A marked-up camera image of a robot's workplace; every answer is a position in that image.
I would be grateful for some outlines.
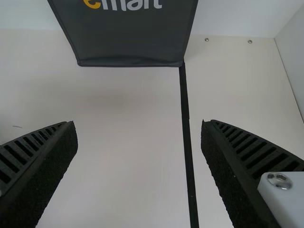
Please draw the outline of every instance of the emart logo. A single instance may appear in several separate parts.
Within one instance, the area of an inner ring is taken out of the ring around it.
[[[104,10],[108,10],[108,2],[111,2],[112,10],[117,10],[117,2],[120,1],[120,6],[122,11],[128,10],[139,10],[142,7],[144,9],[149,8],[149,1],[150,0],[131,0],[128,3],[126,3],[126,0],[83,0],[84,3],[92,8],[92,9],[99,9],[101,5],[103,6]],[[162,5],[159,4],[159,0],[153,0],[154,8],[161,9]]]

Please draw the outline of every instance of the black strap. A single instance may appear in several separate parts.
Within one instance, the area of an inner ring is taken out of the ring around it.
[[[195,180],[193,169],[193,158],[190,137],[190,123],[189,123],[189,103],[187,92],[186,66],[185,62],[179,68],[180,70],[180,98],[181,98],[181,117],[182,117],[182,131],[184,138],[186,176],[188,188],[188,203],[190,213],[191,228],[199,228],[198,207],[196,202]]]

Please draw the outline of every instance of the white wall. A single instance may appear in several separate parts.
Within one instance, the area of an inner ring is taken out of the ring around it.
[[[63,32],[0,30],[0,78],[0,144],[76,126],[37,228],[190,227],[177,68],[79,67]]]
[[[274,39],[204,38],[192,36],[185,56],[199,224],[232,228],[201,152],[202,120],[240,127],[302,159],[304,124]]]
[[[199,0],[193,34],[274,38],[304,0]],[[0,29],[60,30],[47,0],[0,0]]]
[[[304,117],[304,5],[276,36],[275,41]]]

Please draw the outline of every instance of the metal screw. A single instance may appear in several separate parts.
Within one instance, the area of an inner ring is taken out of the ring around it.
[[[291,179],[279,172],[271,172],[267,175],[267,179],[269,183],[279,189],[288,190],[293,186]]]

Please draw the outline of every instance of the dark gray fabric banner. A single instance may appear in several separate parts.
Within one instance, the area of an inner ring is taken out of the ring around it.
[[[48,0],[77,63],[180,67],[198,0]]]

